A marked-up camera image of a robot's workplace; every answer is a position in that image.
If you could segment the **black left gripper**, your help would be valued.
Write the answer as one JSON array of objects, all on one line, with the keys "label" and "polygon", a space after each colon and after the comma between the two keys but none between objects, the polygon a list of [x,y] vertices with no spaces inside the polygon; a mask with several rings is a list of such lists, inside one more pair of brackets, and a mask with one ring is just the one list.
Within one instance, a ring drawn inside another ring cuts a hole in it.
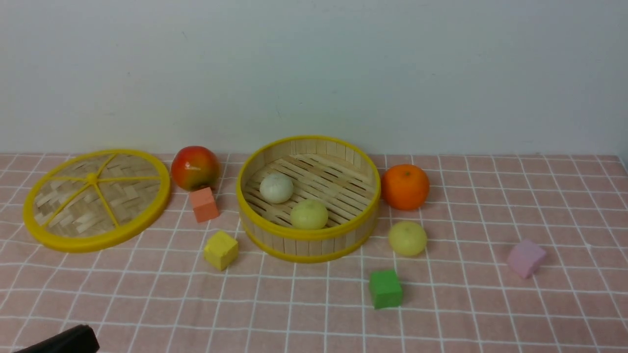
[{"label": "black left gripper", "polygon": [[81,324],[19,350],[18,353],[96,353],[100,348],[92,327]]}]

